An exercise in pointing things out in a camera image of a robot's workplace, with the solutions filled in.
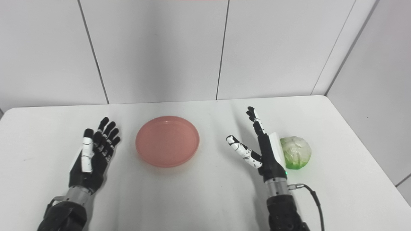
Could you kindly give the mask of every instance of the silver metal cylinder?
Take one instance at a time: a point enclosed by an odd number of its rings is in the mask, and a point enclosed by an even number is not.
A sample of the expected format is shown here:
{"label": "silver metal cylinder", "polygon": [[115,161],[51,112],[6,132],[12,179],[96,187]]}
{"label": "silver metal cylinder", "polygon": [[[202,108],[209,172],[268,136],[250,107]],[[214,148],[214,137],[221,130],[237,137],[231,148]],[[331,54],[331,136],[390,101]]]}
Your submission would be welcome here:
{"label": "silver metal cylinder", "polygon": [[84,206],[91,196],[91,192],[82,186],[73,186],[69,188],[69,191],[64,196],[63,201],[71,201]]}
{"label": "silver metal cylinder", "polygon": [[278,195],[291,195],[288,189],[286,178],[276,177],[267,180],[265,183],[268,189],[268,197]]}

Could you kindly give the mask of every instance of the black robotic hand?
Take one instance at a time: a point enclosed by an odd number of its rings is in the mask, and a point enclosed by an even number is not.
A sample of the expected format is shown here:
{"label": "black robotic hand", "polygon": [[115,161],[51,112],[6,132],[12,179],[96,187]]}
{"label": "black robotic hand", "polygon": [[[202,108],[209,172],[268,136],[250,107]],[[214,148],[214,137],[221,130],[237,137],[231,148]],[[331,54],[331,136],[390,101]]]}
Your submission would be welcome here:
{"label": "black robotic hand", "polygon": [[233,135],[228,136],[226,140],[247,163],[258,169],[259,174],[263,176],[270,194],[267,199],[267,208],[270,213],[268,221],[270,230],[309,231],[307,225],[301,221],[297,213],[294,198],[288,189],[287,173],[274,157],[274,144],[271,143],[269,135],[265,132],[259,115],[251,106],[248,107],[246,113],[253,122],[261,156],[240,143]]}
{"label": "black robotic hand", "polygon": [[70,171],[69,190],[65,196],[56,196],[47,205],[38,231],[83,230],[87,222],[84,205],[102,186],[104,172],[120,142],[115,122],[108,123],[109,119],[105,117],[97,132],[84,131],[82,150]]}
{"label": "black robotic hand", "polygon": [[89,189],[91,194],[101,187],[103,174],[115,146],[120,142],[120,137],[116,136],[119,131],[115,128],[115,122],[108,123],[109,119],[105,117],[95,133],[89,128],[84,131],[83,149],[70,171],[69,187],[79,185]]}

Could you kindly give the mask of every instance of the black cable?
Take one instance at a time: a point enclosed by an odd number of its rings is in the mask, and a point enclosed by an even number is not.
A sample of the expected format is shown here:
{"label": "black cable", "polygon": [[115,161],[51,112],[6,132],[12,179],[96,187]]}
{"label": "black cable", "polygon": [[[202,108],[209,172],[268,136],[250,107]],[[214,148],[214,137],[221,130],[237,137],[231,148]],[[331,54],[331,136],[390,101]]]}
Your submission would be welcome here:
{"label": "black cable", "polygon": [[319,214],[320,214],[321,231],[325,231],[325,229],[324,229],[323,211],[322,211],[322,209],[321,209],[321,204],[320,204],[320,200],[318,200],[317,193],[315,193],[315,191],[312,190],[308,185],[304,185],[304,187],[310,192],[312,198],[313,198],[314,201],[315,201],[315,204],[316,204],[317,207],[318,207],[318,212],[319,212]]}

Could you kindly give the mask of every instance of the cabbage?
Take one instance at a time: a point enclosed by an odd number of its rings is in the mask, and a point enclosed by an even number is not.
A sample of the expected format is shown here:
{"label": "cabbage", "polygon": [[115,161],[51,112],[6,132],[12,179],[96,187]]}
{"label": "cabbage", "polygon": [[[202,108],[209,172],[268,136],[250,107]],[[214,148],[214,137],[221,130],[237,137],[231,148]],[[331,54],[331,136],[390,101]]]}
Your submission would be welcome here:
{"label": "cabbage", "polygon": [[283,148],[285,164],[288,169],[300,169],[304,167],[310,157],[311,148],[303,138],[291,136],[280,139]]}

